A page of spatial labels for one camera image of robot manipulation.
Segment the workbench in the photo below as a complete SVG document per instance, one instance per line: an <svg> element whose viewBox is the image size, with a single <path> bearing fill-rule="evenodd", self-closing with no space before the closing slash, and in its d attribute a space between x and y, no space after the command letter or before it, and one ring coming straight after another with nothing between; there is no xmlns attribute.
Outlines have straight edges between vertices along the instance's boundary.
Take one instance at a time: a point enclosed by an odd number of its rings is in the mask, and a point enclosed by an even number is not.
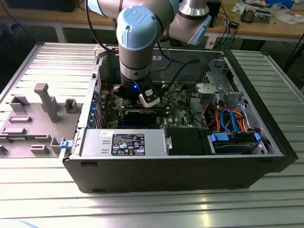
<svg viewBox="0 0 304 228"><path fill-rule="evenodd" d="M35 45L0 94L0 121L11 111L8 103L14 95L41 103L33 92L38 82L48 83L49 94L58 102L71 98L83 104L96 64L94 47ZM242 68L252 73L252 85L299 157L283 172L270 173L249 189L84 194L58 158L0 159L0 218L23 220L40 228L65 224L106 228L303 227L304 97L280 70L258 74L276 66L270 57L252 51L233 54Z"/></svg>
<svg viewBox="0 0 304 228"><path fill-rule="evenodd" d="M297 23L294 25L289 25L276 18L272 18L269 24L243 23L240 21L240 14L230 11L233 9L233 4L238 2L238 0L223 0L223 6L228 16L230 16L231 20L240 23L236 38L297 42L304 31L304 24ZM89 29L86 13L79 7L77 7L73 13L34 9L9 9L8 7L6 7L6 9L8 9L10 14L17 19L20 24L54 27L59 42L66 42L63 28ZM292 10L304 10L304 6L295 4ZM92 12L90 13L90 16L95 29L114 29L111 19L102 17ZM14 23L14 21L1 7L0 23L6 25ZM217 20L215 27L208 28L205 35L209 37L206 48L211 48L214 45L214 40L218 36L222 36L222 33L225 33L225 27L222 25L220 20Z"/></svg>

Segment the power cable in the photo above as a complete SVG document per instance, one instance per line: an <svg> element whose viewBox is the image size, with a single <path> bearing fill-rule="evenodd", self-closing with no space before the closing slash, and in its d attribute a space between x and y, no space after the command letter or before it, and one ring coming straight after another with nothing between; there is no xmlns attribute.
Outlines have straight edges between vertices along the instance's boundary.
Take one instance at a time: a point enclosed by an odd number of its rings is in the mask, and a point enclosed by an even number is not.
<svg viewBox="0 0 304 228"><path fill-rule="evenodd" d="M301 49L302 47L304 48L304 43L302 44L302 46L296 51L296 49L298 48L298 46L300 45L302 39L304 38L304 32L303 35L301 36L301 38L299 39L299 42L297 43L297 45L295 46L294 50L292 51L292 53L290 54L290 56L288 57L285 67L284 67L284 71L287 72L288 69L291 67L291 65L294 63L294 61L297 59L298 55L301 54Z"/></svg>
<svg viewBox="0 0 304 228"><path fill-rule="evenodd" d="M191 63L199 63L199 59L194 59L194 60L191 60L187 63L185 63L184 65L181 66L181 68L178 70L178 72L175 74L175 76L173 77L173 79L171 80L171 82L169 83L169 85L163 89L163 94L165 94L166 92L168 92L168 90L170 89L170 87L173 85L175 79L177 78L177 76L180 74L180 72L189 64Z"/></svg>
<svg viewBox="0 0 304 228"><path fill-rule="evenodd" d="M85 1L85 13L86 13L86 17L87 17L87 21L88 21L88 24L89 24L89 27L90 27L90 30L92 32L92 35L93 35L93 38L95 39L95 41L97 42L97 44L99 44L103 49L107 50L107 51L112 51L114 52L114 50L111 50L109 48L107 48L105 45L103 45L102 43L100 43L97 39L97 35L95 33L95 30L93 29L93 26L92 26L92 22L91 22L91 19L90 19L90 12L89 12L89 6L88 6L88 0L84 0Z"/></svg>

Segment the slotted aluminum surface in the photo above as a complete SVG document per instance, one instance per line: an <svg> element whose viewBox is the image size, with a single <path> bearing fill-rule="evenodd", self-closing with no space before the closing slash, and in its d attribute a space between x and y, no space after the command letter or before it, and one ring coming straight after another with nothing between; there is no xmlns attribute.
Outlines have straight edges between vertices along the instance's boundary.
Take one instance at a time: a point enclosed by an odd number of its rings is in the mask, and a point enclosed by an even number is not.
<svg viewBox="0 0 304 228"><path fill-rule="evenodd" d="M289 87L284 80L277 82ZM273 111L282 112L279 107L272 106ZM284 128L287 137L301 139L294 137L296 131L303 134L301 127ZM304 157L299 150L295 164L263 177L250 189L126 194L80 192L58 159L1 159L0 217L40 228L302 228Z"/></svg>
<svg viewBox="0 0 304 228"><path fill-rule="evenodd" d="M304 155L304 97L278 67L261 52L232 51L269 112L299 157ZM238 81L236 86L242 90Z"/></svg>

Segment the blue latch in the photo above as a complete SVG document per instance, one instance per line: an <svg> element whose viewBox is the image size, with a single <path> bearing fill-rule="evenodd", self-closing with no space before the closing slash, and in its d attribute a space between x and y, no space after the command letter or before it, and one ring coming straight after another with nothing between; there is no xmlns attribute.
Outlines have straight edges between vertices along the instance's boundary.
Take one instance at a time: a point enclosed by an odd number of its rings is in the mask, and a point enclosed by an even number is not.
<svg viewBox="0 0 304 228"><path fill-rule="evenodd" d="M261 141L261 136L258 133L255 133L255 137L258 142Z"/></svg>
<svg viewBox="0 0 304 228"><path fill-rule="evenodd" d="M60 144L61 149L71 149L74 144L74 140L62 141Z"/></svg>
<svg viewBox="0 0 304 228"><path fill-rule="evenodd" d="M213 133L211 140L214 141L229 141L229 137L226 133Z"/></svg>

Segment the side panel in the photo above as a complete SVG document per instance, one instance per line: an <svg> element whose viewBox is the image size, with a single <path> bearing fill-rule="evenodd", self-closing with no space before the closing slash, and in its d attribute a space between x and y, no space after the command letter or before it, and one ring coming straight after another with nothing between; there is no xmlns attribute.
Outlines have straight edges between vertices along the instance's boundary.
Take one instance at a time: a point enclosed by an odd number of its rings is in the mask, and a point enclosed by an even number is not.
<svg viewBox="0 0 304 228"><path fill-rule="evenodd" d="M224 159L66 160L79 189L91 192L249 188L283 157Z"/></svg>
<svg viewBox="0 0 304 228"><path fill-rule="evenodd" d="M284 163L280 167L277 167L275 170L277 172L282 171L283 169L291 165L293 162L295 162L298 159L298 157L294 152L293 148L291 147L290 143L282 133L281 129L277 125L273 116L267 109L260 95L258 94L254 86L250 82L243 68L238 63L237 58L233 55L231 51L226 51L225 54L229 60L229 63L233 67L233 70L235 71L242 87L244 88L243 92L250 97L253 106L255 107L256 111L258 112L259 116L264 122L267 130L270 132L271 136L273 137L281 153L286 155Z"/></svg>

